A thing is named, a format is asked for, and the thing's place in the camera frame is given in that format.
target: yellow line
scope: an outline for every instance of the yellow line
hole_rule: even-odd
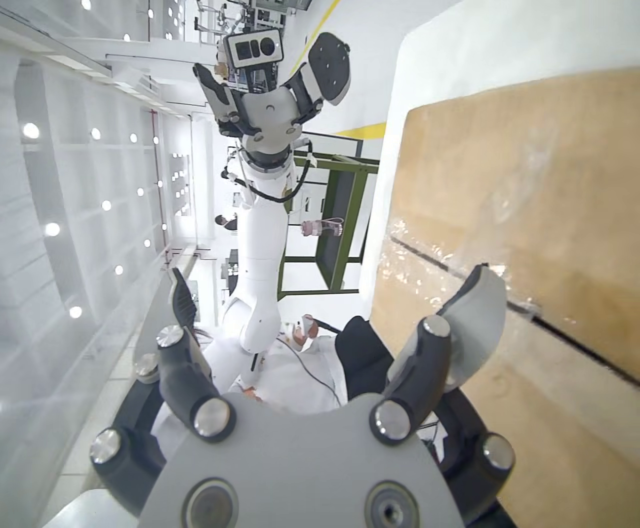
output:
[[[323,15],[322,19],[320,20],[320,23],[316,26],[314,32],[307,39],[307,43],[305,44],[305,48],[302,50],[302,53],[300,54],[300,57],[298,57],[298,60],[296,61],[296,65],[293,66],[293,69],[291,70],[291,73],[289,75],[293,75],[294,73],[296,73],[296,70],[298,69],[298,66],[300,66],[300,63],[302,62],[302,59],[307,54],[307,51],[309,50],[309,47],[316,41],[316,37],[318,36],[318,33],[320,32],[320,28],[323,26],[323,24],[326,22],[327,18],[329,18],[329,15],[332,13],[332,11],[335,9],[335,7],[339,3],[340,3],[340,0],[333,0],[333,2],[331,2],[331,5],[329,6],[329,9],[327,9],[326,13]]]
[[[385,136],[387,123],[376,123],[375,125],[367,125],[359,129],[345,130],[336,132],[337,136],[345,136],[355,140],[377,140]]]

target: bolt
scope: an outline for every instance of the bolt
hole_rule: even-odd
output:
[[[446,337],[451,334],[451,327],[444,317],[432,315],[424,318],[422,327],[437,337]]]
[[[511,469],[516,459],[509,441],[495,433],[490,433],[484,441],[482,452],[493,467],[503,471]]]
[[[384,400],[374,415],[378,431],[389,440],[404,440],[411,431],[409,416],[399,403]]]
[[[225,430],[231,411],[226,401],[211,398],[203,403],[193,419],[193,427],[200,436],[210,438]]]
[[[92,442],[89,457],[94,464],[104,464],[118,454],[120,434],[115,429],[105,429]]]
[[[169,348],[170,346],[175,345],[182,339],[184,335],[184,330],[181,326],[177,324],[170,324],[169,326],[165,326],[160,333],[156,336],[156,342],[162,348]]]
[[[141,378],[147,378],[157,372],[158,360],[156,354],[149,352],[144,354],[135,365],[136,375]]]

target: round metal cap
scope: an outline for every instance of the round metal cap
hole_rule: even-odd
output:
[[[447,320],[436,315],[425,317],[422,326],[427,332],[437,337],[446,337],[451,333],[451,327]]]
[[[140,378],[146,378],[157,372],[158,359],[157,355],[153,352],[144,354],[140,360],[136,362],[136,375]]]
[[[181,326],[178,326],[177,324],[170,324],[160,330],[160,333],[156,337],[156,342],[162,348],[169,348],[180,341],[183,335],[184,330]]]
[[[511,469],[516,461],[511,444],[506,438],[495,433],[491,433],[484,441],[482,452],[493,467],[503,471]]]
[[[120,435],[115,429],[105,429],[92,442],[89,456],[94,464],[104,464],[118,454]]]
[[[198,486],[184,508],[186,528],[231,528],[238,517],[238,498],[231,484],[212,479]]]
[[[404,440],[411,431],[411,422],[404,408],[395,401],[385,400],[375,413],[378,431],[389,440]]]
[[[420,511],[415,497],[397,482],[378,484],[367,497],[365,523],[367,528],[417,528]]]
[[[231,417],[226,401],[212,398],[203,403],[193,419],[193,427],[200,436],[212,437],[225,430]]]

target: black cable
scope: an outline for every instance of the black cable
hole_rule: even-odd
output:
[[[314,380],[316,380],[318,383],[320,383],[320,385],[324,385],[326,388],[328,388],[331,393],[333,394],[333,397],[335,398],[336,402],[338,402],[338,407],[342,407],[342,404],[340,403],[340,398],[338,398],[338,395],[335,393],[335,391],[329,387],[329,385],[327,385],[325,382],[323,382],[322,380],[319,380],[318,378],[316,378],[311,372],[309,372],[309,369],[307,369],[307,366],[305,365],[304,361],[302,360],[302,358],[298,355],[298,353],[293,350],[293,348],[291,348],[287,343],[285,343],[282,339],[278,338],[278,341],[280,341],[285,347],[287,347],[289,350],[291,350],[291,352],[293,353],[293,355],[298,358],[298,361],[300,362],[300,364],[302,365],[302,368],[305,370],[305,372],[311,376]]]
[[[312,153],[313,150],[313,145],[311,143],[311,141],[308,143],[308,147],[309,147],[309,154]],[[277,204],[284,204],[285,202],[288,202],[289,200],[293,199],[294,196],[296,196],[298,194],[298,191],[300,190],[300,187],[302,187],[302,184],[305,182],[305,179],[307,178],[307,173],[309,172],[309,167],[311,167],[311,160],[307,159],[307,161],[305,161],[305,165],[302,168],[302,174],[300,176],[300,181],[298,182],[298,185],[296,185],[296,188],[293,189],[288,195],[283,196],[282,198],[277,198],[275,196],[269,196],[261,191],[259,191],[258,189],[256,189],[255,187],[253,187],[251,184],[243,181],[243,180],[235,180],[235,183],[237,183],[238,185],[242,185],[243,187],[247,187],[249,189],[251,189],[256,195],[260,196],[261,198],[264,198],[265,200],[269,200],[270,202],[276,202]],[[223,170],[223,177],[224,174],[228,174],[228,170],[227,167],[225,167],[225,169]]]
[[[338,330],[336,327],[331,326],[329,323],[326,323],[324,321],[321,321],[320,319],[315,319],[316,323],[318,324],[318,326],[320,328],[324,328],[325,330],[328,330],[329,332],[333,332],[334,334],[339,334],[340,330]]]

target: black pad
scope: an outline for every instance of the black pad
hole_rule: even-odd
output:
[[[335,100],[349,83],[348,46],[331,33],[321,33],[309,50],[309,65],[322,96]]]

